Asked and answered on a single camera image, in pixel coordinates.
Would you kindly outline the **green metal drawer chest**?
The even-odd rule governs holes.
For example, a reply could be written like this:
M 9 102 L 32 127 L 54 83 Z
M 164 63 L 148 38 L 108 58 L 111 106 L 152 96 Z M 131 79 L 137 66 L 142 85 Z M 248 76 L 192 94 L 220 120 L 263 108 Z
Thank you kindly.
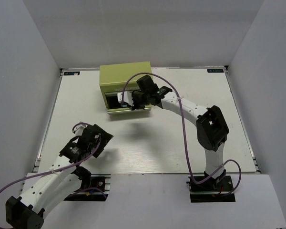
M 137 73 L 150 73 L 151 71 L 150 62 L 101 65 L 99 83 L 107 114 L 118 115 L 122 113 L 131 113 L 132 110 L 129 105 L 121 105 L 118 102 L 117 94 L 123 89 L 125 89 L 126 92 L 139 90 L 140 88 L 136 81 L 141 75 L 134 77 L 129 83 L 127 81 Z

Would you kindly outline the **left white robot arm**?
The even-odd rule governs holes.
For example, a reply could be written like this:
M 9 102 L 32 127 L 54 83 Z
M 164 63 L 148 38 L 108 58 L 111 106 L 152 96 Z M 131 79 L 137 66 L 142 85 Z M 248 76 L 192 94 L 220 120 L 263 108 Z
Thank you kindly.
M 5 204 L 6 221 L 14 229 L 40 229 L 46 216 L 69 195 L 94 189 L 91 172 L 81 166 L 97 158 L 113 138 L 98 125 L 81 123 L 47 172 L 21 195 Z

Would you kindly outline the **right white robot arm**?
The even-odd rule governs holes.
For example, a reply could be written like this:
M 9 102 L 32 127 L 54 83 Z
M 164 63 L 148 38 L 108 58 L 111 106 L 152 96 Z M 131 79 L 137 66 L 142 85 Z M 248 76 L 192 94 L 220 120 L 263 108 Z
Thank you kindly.
M 196 127 L 197 140 L 205 151 L 205 170 L 203 181 L 211 190 L 217 190 L 223 184 L 226 175 L 224 163 L 224 147 L 229 134 L 229 128 L 221 109 L 214 105 L 205 107 L 181 97 L 177 89 L 168 83 L 159 87 L 152 79 L 155 75 L 139 73 L 136 81 L 139 89 L 123 90 L 120 93 L 120 103 L 127 103 L 132 110 L 144 109 L 146 105 L 158 106 L 181 117 L 184 150 L 187 164 L 190 164 L 185 121 Z

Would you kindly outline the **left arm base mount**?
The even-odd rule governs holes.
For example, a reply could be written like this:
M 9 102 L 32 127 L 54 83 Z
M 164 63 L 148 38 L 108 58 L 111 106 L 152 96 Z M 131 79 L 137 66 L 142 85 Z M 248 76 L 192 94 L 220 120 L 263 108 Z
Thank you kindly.
M 64 201 L 105 202 L 111 185 L 111 175 L 91 175 L 90 184 L 82 185 Z

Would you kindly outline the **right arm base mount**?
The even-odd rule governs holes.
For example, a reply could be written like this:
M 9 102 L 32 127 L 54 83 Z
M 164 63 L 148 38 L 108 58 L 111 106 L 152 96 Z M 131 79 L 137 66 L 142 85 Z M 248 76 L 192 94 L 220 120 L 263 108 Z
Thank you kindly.
M 234 188 L 230 176 L 225 176 L 216 187 L 209 181 L 195 184 L 190 177 L 186 183 L 189 187 L 191 203 L 235 202 L 234 192 L 227 194 Z

